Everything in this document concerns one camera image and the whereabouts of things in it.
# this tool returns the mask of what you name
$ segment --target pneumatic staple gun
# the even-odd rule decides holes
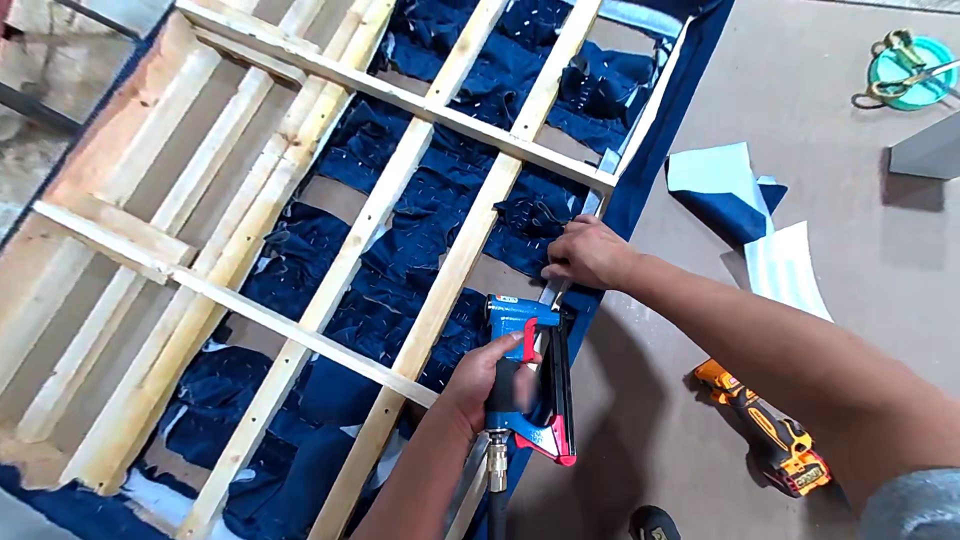
[[[487,311],[492,339],[523,331],[523,342],[496,364],[496,379],[486,403],[488,535],[506,536],[507,441],[515,435],[518,448],[532,448],[564,466],[577,459],[573,444],[573,401],[570,395],[570,361],[566,349],[564,317],[546,304],[511,296],[491,295]],[[514,401],[514,374],[534,359],[538,328],[549,332],[549,343],[540,366],[542,400],[533,415],[523,414]]]

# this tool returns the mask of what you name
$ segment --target hand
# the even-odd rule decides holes
[[[623,290],[638,253],[592,215],[581,214],[547,247],[550,264],[540,274],[596,289]]]
[[[453,371],[450,382],[437,403],[449,406],[454,414],[471,429],[470,435],[483,430],[484,402],[493,390],[496,377],[496,362],[513,350],[523,340],[522,331],[501,335],[487,345],[474,349],[464,355],[457,369]],[[540,363],[540,355],[534,363]],[[520,367],[514,375],[514,388],[517,402],[528,405],[533,397],[534,382],[537,374],[526,367]]]

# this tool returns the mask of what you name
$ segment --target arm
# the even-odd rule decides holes
[[[545,277],[626,292],[806,426],[857,513],[888,479],[960,466],[960,404],[850,332],[637,253],[591,216],[549,254]]]
[[[353,540],[442,538],[444,516],[464,470],[473,437],[483,429],[484,402],[496,362],[516,347],[522,332],[504,335],[468,353],[403,450]],[[530,370],[518,377],[533,374]]]

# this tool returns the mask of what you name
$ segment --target wooden frame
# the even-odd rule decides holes
[[[365,71],[385,32],[393,0],[353,0],[323,51],[302,37],[324,0],[295,0],[276,26],[251,15],[255,0],[177,2],[178,10],[155,47],[157,54],[146,59],[134,75],[136,99],[130,95],[124,99],[121,92],[114,100],[104,119],[84,136],[49,192],[34,204],[34,215],[0,259],[0,272],[17,283],[15,290],[12,285],[0,285],[9,289],[4,292],[10,292],[12,299],[0,312],[0,393],[13,381],[94,254],[102,253],[120,264],[19,420],[16,436],[28,443],[47,440],[75,404],[79,388],[148,281],[180,286],[69,457],[60,482],[78,479],[99,493],[115,492],[156,427],[190,359],[223,315],[234,311],[287,341],[176,536],[180,540],[203,539],[212,531],[227,501],[230,482],[247,466],[310,351],[383,385],[310,538],[342,534],[405,401],[430,406],[436,399],[436,394],[416,379],[496,221],[493,205],[507,198],[525,161],[585,184],[601,197],[609,194],[656,117],[685,36],[684,26],[636,131],[626,143],[625,159],[612,173],[534,142],[557,97],[561,74],[586,39],[601,0],[579,0],[573,7],[509,132],[447,106],[508,1],[479,1],[423,97]],[[124,205],[198,99],[203,82],[223,61],[218,51],[250,67],[152,218],[142,220],[125,211]],[[274,77],[299,91],[198,251],[178,236],[274,87]],[[325,145],[355,91],[408,110],[414,119],[306,312],[294,322],[235,289],[249,274],[264,234]],[[322,332],[355,276],[360,256],[375,241],[419,166],[432,140],[434,123],[490,144],[501,153],[393,368],[388,369]],[[128,143],[117,148],[116,140]],[[483,480],[470,472],[465,506],[456,512],[451,535],[468,524],[484,489]]]

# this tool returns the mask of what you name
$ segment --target black shoe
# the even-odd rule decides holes
[[[630,535],[634,540],[680,540],[670,514],[652,504],[641,506],[630,516]]]

